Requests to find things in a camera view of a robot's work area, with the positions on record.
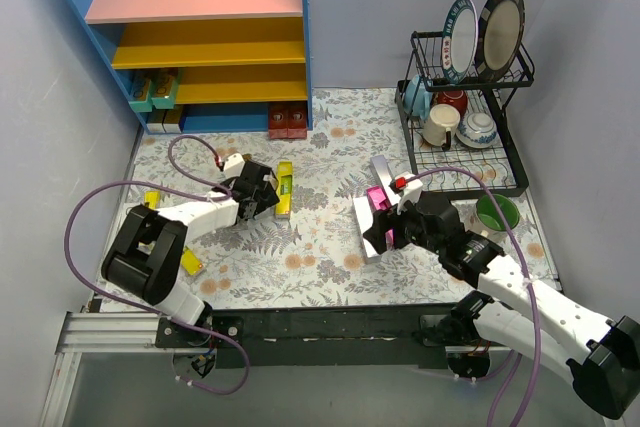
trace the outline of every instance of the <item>floral tablecloth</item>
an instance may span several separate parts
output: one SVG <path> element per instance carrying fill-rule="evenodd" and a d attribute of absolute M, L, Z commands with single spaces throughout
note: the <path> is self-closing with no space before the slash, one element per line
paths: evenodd
<path fill-rule="evenodd" d="M 250 153 L 274 168 L 293 161 L 294 212 L 290 221 L 267 216 L 197 239 L 189 247 L 206 268 L 196 277 L 180 269 L 190 289 L 214 308 L 229 309 L 456 302 L 469 292 L 422 249 L 387 252 L 375 264 L 363 261 L 352 198 L 375 185 L 371 157 L 383 154 L 394 175 L 410 170 L 393 96 L 393 89 L 316 89 L 314 129 L 306 141 L 269 141 L 265 133 L 203 135 L 223 156 Z M 142 139 L 133 178 L 205 192 L 167 161 L 172 138 Z M 221 180 L 211 155 L 196 142 L 182 142 L 176 157 L 194 174 Z M 127 202 L 141 200 L 142 192 L 132 188 Z M 529 269 L 554 282 L 529 199 L 514 200 L 522 215 L 515 233 Z M 165 197 L 162 206 L 176 202 L 183 200 Z M 464 219 L 473 201 L 457 206 Z M 505 249 L 514 254 L 510 245 Z M 127 296 L 111 284 L 107 289 Z M 102 310 L 127 307 L 106 300 Z"/>

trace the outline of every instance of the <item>black metal dish rack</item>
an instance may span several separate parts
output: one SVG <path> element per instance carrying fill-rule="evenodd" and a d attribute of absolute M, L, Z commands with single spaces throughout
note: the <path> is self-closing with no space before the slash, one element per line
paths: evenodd
<path fill-rule="evenodd" d="M 509 132 L 507 106 L 518 88 L 529 87 L 533 83 L 533 60 L 524 45 L 520 45 L 509 72 L 498 82 L 483 82 L 472 66 L 461 83 L 452 85 L 448 83 L 442 70 L 441 45 L 442 32 L 414 32 L 411 35 L 412 53 L 407 73 L 404 80 L 398 81 L 395 98 L 411 170 L 417 174 L 436 167 L 465 168 L 479 174 L 494 193 L 507 197 L 521 195 L 529 186 L 529 179 Z M 496 123 L 499 141 L 486 149 L 470 149 L 455 139 L 451 150 L 447 152 L 439 147 L 428 146 L 422 139 L 419 119 L 407 116 L 404 111 L 404 94 L 410 82 L 412 67 L 413 72 L 420 75 L 420 82 L 428 92 L 467 91 L 467 111 L 490 114 Z M 511 92 L 501 103 L 499 99 L 502 89 L 511 89 Z M 425 182 L 428 183 L 428 190 L 441 190 L 450 200 L 477 199 L 482 196 L 482 190 L 473 180 L 456 173 L 434 175 L 429 180 L 425 179 Z"/>

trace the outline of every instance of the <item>plate with lettering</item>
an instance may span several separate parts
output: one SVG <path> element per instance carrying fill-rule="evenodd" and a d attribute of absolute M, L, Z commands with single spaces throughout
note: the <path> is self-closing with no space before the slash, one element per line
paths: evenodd
<path fill-rule="evenodd" d="M 442 29 L 442 70 L 451 84 L 466 76 L 478 44 L 478 16 L 471 0 L 456 0 Z"/>
<path fill-rule="evenodd" d="M 487 0 L 478 28 L 478 78 L 497 82 L 509 71 L 522 42 L 524 0 Z"/>

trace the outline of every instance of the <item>red mug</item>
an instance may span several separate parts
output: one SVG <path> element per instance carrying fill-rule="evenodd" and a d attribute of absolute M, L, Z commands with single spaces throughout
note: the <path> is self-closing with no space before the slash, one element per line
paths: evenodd
<path fill-rule="evenodd" d="M 469 98 L 464 90 L 452 90 L 450 92 L 437 92 L 433 96 L 433 105 L 437 104 L 449 104 L 460 114 L 460 118 L 464 117 L 467 112 L 467 105 L 469 104 Z"/>

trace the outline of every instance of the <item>blue shelf bottom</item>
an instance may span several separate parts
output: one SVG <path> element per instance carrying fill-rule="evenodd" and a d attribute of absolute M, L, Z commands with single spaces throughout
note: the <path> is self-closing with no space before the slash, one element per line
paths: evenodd
<path fill-rule="evenodd" d="M 185 134 L 205 132 L 266 132 L 269 104 L 201 104 L 187 107 Z"/>

